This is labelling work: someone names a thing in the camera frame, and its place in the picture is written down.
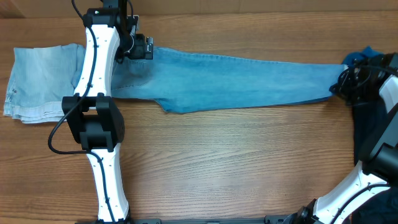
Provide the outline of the medium blue denim jeans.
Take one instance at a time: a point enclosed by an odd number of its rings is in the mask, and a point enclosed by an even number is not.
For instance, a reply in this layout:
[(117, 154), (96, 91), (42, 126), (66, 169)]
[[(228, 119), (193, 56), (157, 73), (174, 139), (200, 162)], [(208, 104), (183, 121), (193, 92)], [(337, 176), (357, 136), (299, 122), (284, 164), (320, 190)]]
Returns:
[(152, 60), (125, 60), (111, 81), (115, 98), (154, 100), (169, 113), (322, 101), (339, 64), (253, 60), (157, 47)]

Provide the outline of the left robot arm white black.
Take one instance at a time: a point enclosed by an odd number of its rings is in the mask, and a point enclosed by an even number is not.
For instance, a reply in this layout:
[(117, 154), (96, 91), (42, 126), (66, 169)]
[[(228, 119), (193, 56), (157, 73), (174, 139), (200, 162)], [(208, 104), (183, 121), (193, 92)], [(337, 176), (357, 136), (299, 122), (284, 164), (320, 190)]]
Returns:
[(62, 99), (67, 122), (79, 154), (87, 156), (98, 196), (96, 223), (132, 223), (123, 189), (120, 148), (124, 139), (124, 118), (111, 96), (115, 63), (125, 58), (151, 60), (154, 42), (137, 33), (139, 16), (128, 0), (103, 0), (102, 7), (80, 14), (86, 31), (83, 69), (72, 96)]

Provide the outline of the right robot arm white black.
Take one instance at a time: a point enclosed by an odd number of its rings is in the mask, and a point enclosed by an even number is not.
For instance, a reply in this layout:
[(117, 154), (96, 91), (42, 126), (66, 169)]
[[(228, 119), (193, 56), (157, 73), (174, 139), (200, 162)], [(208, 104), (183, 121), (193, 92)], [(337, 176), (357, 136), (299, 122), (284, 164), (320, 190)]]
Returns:
[(352, 107), (355, 167), (278, 223), (397, 223), (397, 54), (348, 58), (330, 91)]

